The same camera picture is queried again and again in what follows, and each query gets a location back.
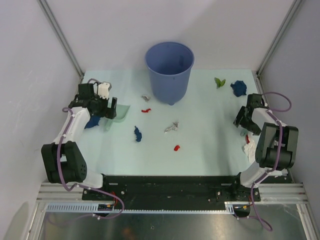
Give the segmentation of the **light green plastic dustpan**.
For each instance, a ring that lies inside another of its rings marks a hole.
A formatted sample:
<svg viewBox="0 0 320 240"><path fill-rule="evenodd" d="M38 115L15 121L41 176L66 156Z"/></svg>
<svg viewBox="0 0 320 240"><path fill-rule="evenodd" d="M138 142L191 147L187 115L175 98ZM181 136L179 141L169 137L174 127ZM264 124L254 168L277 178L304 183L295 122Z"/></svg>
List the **light green plastic dustpan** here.
<svg viewBox="0 0 320 240"><path fill-rule="evenodd" d="M114 119L107 119L104 130L109 131L113 123L122 123L126 119L129 109L130 105L118 104L116 108L116 117Z"/></svg>

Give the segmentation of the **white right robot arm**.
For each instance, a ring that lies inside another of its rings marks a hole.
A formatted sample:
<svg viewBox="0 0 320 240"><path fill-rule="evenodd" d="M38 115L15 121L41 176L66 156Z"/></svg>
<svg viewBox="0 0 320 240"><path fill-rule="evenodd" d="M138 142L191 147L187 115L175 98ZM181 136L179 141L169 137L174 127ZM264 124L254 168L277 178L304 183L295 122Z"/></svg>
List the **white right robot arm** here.
<svg viewBox="0 0 320 240"><path fill-rule="evenodd" d="M236 127L242 127L259 137L254 151L254 162L239 174L240 183L230 188L231 196L237 201L248 196L248 188L257 188L272 174L280 176L282 170L290 169L295 163L299 130L282 122L274 114L288 112L292 108L292 102L281 93L274 94L287 100L288 108L271 108L262 94L252 93L247 96L246 105L240 108L233 121Z"/></svg>

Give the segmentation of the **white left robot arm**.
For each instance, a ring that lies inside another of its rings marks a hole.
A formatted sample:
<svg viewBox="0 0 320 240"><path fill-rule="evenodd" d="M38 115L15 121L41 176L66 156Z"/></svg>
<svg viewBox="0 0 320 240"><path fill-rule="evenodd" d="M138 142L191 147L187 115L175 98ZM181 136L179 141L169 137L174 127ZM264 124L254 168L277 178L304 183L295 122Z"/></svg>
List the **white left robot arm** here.
<svg viewBox="0 0 320 240"><path fill-rule="evenodd" d="M73 187L84 186L93 189L100 200L110 196L111 188L103 183L103 175L88 169L87 163L77 145L86 125L93 117L113 120L117 115L117 98L109 97L112 88L109 82L91 78L78 85L78 93L62 111L67 113L66 121L52 143L41 148L47 179L52 184Z"/></svg>

